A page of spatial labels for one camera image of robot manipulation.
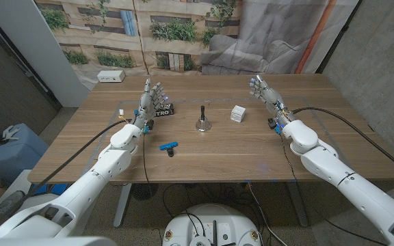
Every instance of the small white box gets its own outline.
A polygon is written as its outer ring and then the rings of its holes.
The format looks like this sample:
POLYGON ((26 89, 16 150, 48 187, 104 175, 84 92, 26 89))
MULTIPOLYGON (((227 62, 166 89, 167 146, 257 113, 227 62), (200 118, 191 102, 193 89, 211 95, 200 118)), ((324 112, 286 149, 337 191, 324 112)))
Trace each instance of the small white box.
POLYGON ((121 82, 126 76, 122 70, 104 70, 97 77, 100 82, 121 82))
POLYGON ((235 107, 232 109, 231 120, 234 120, 236 122, 241 122, 244 118, 245 112, 246 112, 246 109, 244 109, 243 107, 240 107, 238 105, 235 105, 235 107))

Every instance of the concrete wall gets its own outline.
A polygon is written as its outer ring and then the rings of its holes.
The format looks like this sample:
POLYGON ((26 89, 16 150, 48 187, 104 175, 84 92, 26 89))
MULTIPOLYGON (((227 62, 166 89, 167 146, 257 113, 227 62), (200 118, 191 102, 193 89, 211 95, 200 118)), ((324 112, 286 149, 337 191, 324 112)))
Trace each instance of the concrete wall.
POLYGON ((323 73, 394 151, 394 1, 361 3, 323 73))

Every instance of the blue container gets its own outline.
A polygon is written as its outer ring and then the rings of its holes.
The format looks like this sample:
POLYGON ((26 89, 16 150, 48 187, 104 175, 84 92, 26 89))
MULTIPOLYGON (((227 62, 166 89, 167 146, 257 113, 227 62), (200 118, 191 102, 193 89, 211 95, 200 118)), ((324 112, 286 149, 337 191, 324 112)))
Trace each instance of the blue container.
POLYGON ((0 146, 0 180, 11 184, 24 169, 33 169, 48 145, 25 124, 17 124, 12 130, 20 128, 13 137, 0 146))

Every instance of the black box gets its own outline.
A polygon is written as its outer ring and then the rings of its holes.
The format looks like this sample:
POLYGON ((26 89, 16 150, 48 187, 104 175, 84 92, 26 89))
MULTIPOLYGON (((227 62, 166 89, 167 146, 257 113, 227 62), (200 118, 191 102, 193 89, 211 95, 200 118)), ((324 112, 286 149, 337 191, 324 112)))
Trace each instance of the black box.
POLYGON ((172 103, 161 105, 160 108, 156 111, 155 117, 166 115, 174 115, 174 106, 172 105, 172 103))

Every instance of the table leg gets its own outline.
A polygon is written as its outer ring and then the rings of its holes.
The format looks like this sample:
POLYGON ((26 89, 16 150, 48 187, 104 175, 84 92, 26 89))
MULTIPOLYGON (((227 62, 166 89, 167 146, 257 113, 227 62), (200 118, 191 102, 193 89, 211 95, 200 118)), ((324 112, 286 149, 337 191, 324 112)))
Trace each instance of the table leg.
POLYGON ((130 183, 121 188, 120 200, 118 201, 114 219, 114 227, 116 228, 119 228, 122 225, 122 219, 124 218, 127 202, 129 202, 130 189, 130 183))
POLYGON ((294 211, 298 216, 299 225, 302 227, 308 227, 309 221, 306 216, 304 201, 300 195, 299 187, 295 182, 287 182, 287 190, 290 194, 291 203, 293 204, 294 211))

